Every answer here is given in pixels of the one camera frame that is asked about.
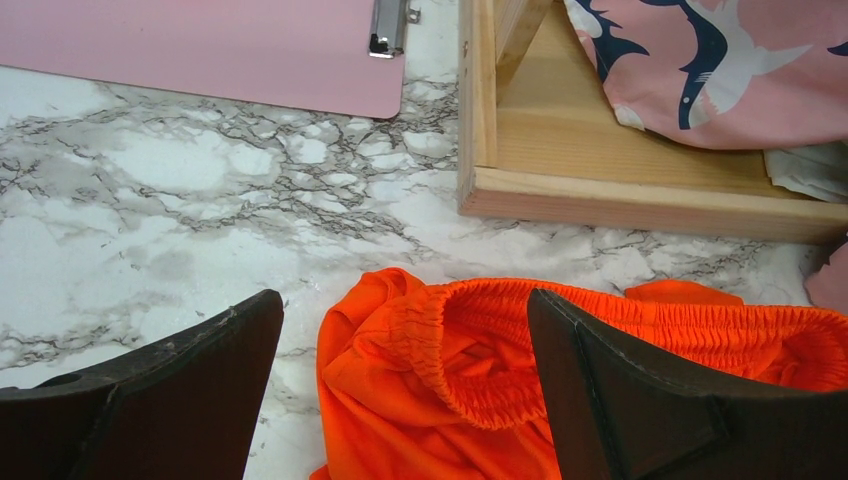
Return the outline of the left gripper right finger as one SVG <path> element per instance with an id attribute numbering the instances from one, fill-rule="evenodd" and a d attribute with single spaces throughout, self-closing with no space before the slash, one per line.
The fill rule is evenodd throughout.
<path id="1" fill-rule="evenodd" d="M 549 290 L 527 304 L 565 479 L 843 479 L 847 393 L 698 365 Z"/>

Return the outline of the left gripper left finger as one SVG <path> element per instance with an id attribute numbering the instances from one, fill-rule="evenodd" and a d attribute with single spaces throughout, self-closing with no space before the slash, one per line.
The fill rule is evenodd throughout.
<path id="1" fill-rule="evenodd" d="M 264 290 L 32 388 L 1 392 L 5 479 L 239 479 L 284 321 Z"/>

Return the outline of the orange shorts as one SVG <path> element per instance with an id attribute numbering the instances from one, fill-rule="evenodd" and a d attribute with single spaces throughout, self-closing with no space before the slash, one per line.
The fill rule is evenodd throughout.
<path id="1" fill-rule="evenodd" d="M 427 285 L 399 268 L 362 276 L 326 314 L 316 375 L 326 447 L 317 479 L 556 479 L 528 329 L 542 282 Z M 551 284 L 603 322 L 698 364 L 781 387 L 847 386 L 847 319 L 748 305 L 693 282 L 623 296 Z"/>

